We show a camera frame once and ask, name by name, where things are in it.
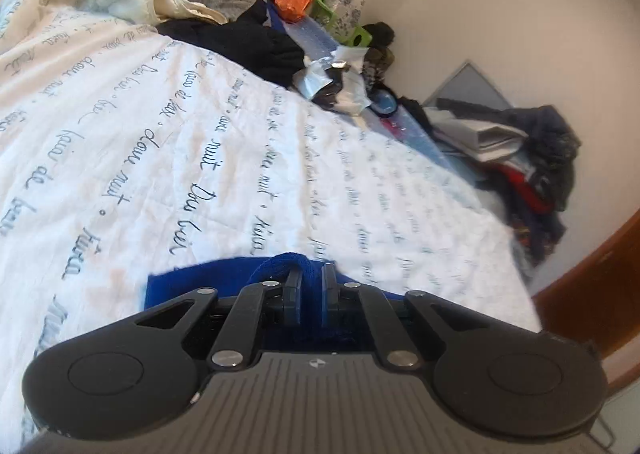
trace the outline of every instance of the logo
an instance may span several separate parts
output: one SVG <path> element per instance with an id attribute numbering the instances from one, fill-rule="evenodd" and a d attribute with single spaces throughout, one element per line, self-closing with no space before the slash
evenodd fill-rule
<path id="1" fill-rule="evenodd" d="M 315 358 L 314 360 L 309 360 L 309 365 L 314 369 L 322 369 L 326 362 L 322 358 Z"/>

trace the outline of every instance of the blue fabric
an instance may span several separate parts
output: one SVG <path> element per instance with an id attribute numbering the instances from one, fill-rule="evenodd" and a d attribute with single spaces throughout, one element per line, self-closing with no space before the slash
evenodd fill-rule
<path id="1" fill-rule="evenodd" d="M 276 9 L 276 5 L 267 1 L 267 11 L 269 12 L 269 18 L 271 19 L 271 27 L 280 33 L 286 33 L 286 29 L 284 29 L 284 24 L 282 23 L 282 19 L 280 15 L 278 15 L 278 10 Z"/>
<path id="2" fill-rule="evenodd" d="M 322 327 L 322 266 L 324 262 L 309 260 L 298 253 L 283 253 L 275 257 L 238 257 L 206 262 L 175 269 L 162 275 L 150 275 L 146 285 L 145 310 L 198 288 L 218 290 L 218 297 L 240 293 L 247 284 L 269 278 L 284 280 L 292 266 L 302 270 L 301 328 L 318 336 Z M 353 281 L 336 272 L 338 284 Z M 402 296 L 385 293 L 389 299 Z"/>

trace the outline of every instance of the white bedsheet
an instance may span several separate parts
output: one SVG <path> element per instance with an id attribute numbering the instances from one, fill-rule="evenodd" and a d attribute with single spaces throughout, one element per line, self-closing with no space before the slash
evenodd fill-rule
<path id="1" fill-rule="evenodd" d="M 284 251 L 539 329 L 510 232 L 465 182 L 215 53 L 0 4 L 0 452 L 47 347 L 141 309 L 146 277 Z"/>

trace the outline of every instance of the ridged black surface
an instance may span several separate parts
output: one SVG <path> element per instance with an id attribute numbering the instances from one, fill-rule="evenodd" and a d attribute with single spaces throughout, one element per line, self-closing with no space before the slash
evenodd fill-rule
<path id="1" fill-rule="evenodd" d="M 601 454 L 588 436 L 537 445 L 481 436 L 450 418 L 417 378 L 370 355 L 266 353 L 216 374 L 188 411 L 115 442 L 38 437 L 28 454 Z"/>

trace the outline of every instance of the circular mount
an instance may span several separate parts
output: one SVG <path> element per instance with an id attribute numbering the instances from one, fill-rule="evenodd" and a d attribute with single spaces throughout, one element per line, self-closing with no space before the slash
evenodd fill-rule
<path id="1" fill-rule="evenodd" d="M 544 333 L 457 333 L 433 372 L 437 395 L 466 423 L 500 437 L 574 434 L 602 407 L 607 382 L 591 354 Z"/>
<path id="2" fill-rule="evenodd" d="M 92 396 L 112 396 L 135 387 L 145 368 L 137 358 L 123 353 L 96 353 L 76 361 L 69 382 Z"/>

